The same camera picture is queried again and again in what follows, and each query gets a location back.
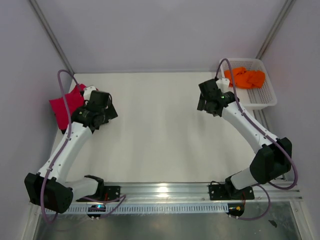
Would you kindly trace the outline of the orange t shirt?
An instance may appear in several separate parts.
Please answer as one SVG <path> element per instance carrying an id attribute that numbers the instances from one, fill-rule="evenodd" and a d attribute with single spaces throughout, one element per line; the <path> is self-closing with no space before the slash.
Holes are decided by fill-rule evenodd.
<path id="1" fill-rule="evenodd" d="M 266 75 L 260 70 L 247 70 L 245 67 L 232 69 L 235 86 L 240 89 L 261 88 L 265 82 Z"/>

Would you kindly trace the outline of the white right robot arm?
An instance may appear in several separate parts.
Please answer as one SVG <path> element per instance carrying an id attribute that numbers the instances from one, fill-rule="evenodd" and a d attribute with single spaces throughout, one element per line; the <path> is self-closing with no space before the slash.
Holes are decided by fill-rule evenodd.
<path id="1" fill-rule="evenodd" d="M 199 84 L 197 110 L 229 122 L 248 142 L 255 156 L 246 169 L 226 178 L 224 193 L 230 199 L 240 197 L 254 185 L 264 185 L 292 169 L 292 143 L 286 137 L 278 138 L 247 113 L 237 95 L 222 92 L 219 79 Z"/>

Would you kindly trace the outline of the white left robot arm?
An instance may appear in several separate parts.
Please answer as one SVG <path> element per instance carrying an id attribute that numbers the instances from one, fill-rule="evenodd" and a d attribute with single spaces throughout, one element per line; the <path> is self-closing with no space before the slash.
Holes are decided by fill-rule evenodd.
<path id="1" fill-rule="evenodd" d="M 104 180 L 93 175 L 67 182 L 67 176 L 77 155 L 99 130 L 118 116 L 112 96 L 99 90 L 85 90 L 84 105 L 72 114 L 64 136 L 49 160 L 37 173 L 28 173 L 24 184 L 34 205 L 62 214 L 72 202 L 89 197 L 94 201 L 105 195 Z"/>

